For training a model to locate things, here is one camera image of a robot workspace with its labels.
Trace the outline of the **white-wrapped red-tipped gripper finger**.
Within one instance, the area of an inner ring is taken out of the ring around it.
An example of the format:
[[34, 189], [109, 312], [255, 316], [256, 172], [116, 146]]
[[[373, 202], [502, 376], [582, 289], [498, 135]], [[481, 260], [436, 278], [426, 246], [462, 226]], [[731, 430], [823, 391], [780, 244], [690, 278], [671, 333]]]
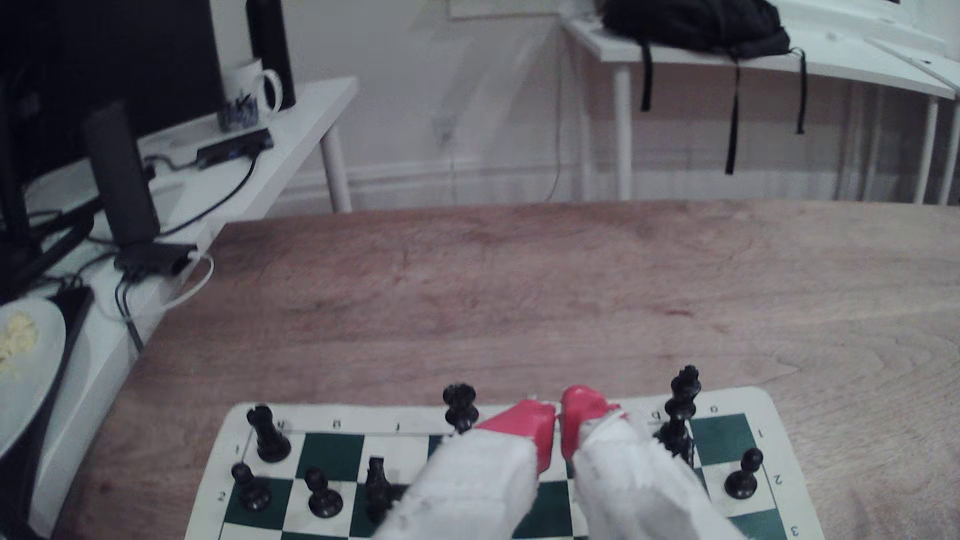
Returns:
[[644, 409], [582, 384], [560, 405], [561, 454], [590, 539], [744, 539], [689, 464], [654, 437]]
[[556, 406], [523, 399], [442, 443], [374, 539], [510, 539], [551, 462]]

